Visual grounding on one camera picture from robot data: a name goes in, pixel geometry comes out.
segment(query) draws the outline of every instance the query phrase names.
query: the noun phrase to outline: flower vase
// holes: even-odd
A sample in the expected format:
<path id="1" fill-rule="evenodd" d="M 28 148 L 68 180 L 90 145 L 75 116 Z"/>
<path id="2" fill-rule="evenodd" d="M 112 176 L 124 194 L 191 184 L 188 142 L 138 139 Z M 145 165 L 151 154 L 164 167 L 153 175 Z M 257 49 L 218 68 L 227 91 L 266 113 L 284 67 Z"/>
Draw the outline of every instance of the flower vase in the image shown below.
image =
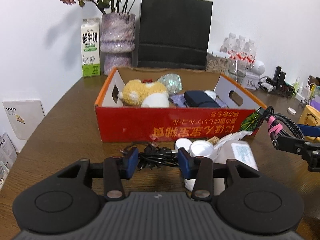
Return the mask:
<path id="1" fill-rule="evenodd" d="M 135 49 L 135 14 L 108 13 L 102 15 L 101 46 L 106 52 L 104 74 L 113 67 L 131 66 L 131 52 Z"/>

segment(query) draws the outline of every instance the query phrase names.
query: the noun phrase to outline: screw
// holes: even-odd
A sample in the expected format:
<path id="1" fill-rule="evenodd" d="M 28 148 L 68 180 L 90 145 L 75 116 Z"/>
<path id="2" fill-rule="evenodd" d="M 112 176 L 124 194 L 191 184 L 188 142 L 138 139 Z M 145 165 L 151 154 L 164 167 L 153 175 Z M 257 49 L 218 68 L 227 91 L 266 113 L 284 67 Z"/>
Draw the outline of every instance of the screw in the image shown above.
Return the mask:
<path id="1" fill-rule="evenodd" d="M 108 198 L 120 198 L 122 197 L 122 192 L 120 190 L 110 190 L 107 193 Z"/>
<path id="2" fill-rule="evenodd" d="M 196 190 L 195 196 L 199 198 L 206 198 L 210 196 L 210 192 L 204 189 Z"/>

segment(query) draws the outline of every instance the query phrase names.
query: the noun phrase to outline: wooden table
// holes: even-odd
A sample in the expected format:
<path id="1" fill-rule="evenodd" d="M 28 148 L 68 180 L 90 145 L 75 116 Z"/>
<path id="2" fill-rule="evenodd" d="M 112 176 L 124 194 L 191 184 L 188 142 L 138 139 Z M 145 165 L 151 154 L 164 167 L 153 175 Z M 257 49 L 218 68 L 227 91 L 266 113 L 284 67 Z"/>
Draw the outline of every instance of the wooden table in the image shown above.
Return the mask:
<path id="1" fill-rule="evenodd" d="M 12 202 L 26 188 L 59 171 L 74 161 L 88 157 L 92 162 L 119 155 L 127 143 L 102 143 L 93 109 L 94 101 L 105 76 L 81 79 L 47 114 L 33 133 L 0 193 L 0 239 L 14 237 L 19 228 L 12 214 Z M 255 92 L 276 112 L 286 113 L 293 107 L 301 115 L 298 101 Z M 305 201 L 305 213 L 298 233 L 305 239 L 320 239 L 320 174 L 310 173 L 300 156 L 276 151 L 271 145 L 264 123 L 254 139 L 249 138 L 259 170 L 272 179 L 299 192 Z M 173 148 L 173 142 L 161 146 Z M 130 181 L 123 181 L 126 191 L 183 191 L 179 169 L 163 167 L 136 172 Z M 93 189 L 102 194 L 102 179 L 95 179 Z"/>

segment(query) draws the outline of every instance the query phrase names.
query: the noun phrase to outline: green carton bottom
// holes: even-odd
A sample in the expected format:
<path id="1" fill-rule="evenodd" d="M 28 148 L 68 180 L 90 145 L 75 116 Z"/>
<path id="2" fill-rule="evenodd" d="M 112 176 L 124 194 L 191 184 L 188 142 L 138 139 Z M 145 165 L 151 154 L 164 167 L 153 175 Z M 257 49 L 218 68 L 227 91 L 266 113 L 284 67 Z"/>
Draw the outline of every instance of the green carton bottom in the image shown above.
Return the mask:
<path id="1" fill-rule="evenodd" d="M 100 76 L 100 64 L 82 65 L 84 77 Z"/>

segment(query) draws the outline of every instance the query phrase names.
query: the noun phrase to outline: box handle hole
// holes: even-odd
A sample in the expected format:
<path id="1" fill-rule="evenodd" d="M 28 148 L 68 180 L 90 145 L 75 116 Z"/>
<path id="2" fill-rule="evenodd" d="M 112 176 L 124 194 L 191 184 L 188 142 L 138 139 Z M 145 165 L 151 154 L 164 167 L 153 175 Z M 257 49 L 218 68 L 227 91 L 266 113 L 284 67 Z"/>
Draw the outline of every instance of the box handle hole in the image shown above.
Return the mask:
<path id="1" fill-rule="evenodd" d="M 119 90 L 118 90 L 117 86 L 115 85 L 115 86 L 113 87 L 113 91 L 112 91 L 112 98 L 113 98 L 113 101 L 114 101 L 115 103 L 118 102 L 118 93 L 119 93 Z"/>
<path id="2" fill-rule="evenodd" d="M 232 101 L 234 101 L 237 104 L 237 106 L 242 106 L 243 105 L 242 97 L 239 96 L 236 92 L 231 90 L 230 93 L 229 93 L 229 97 L 230 97 L 230 99 Z"/>

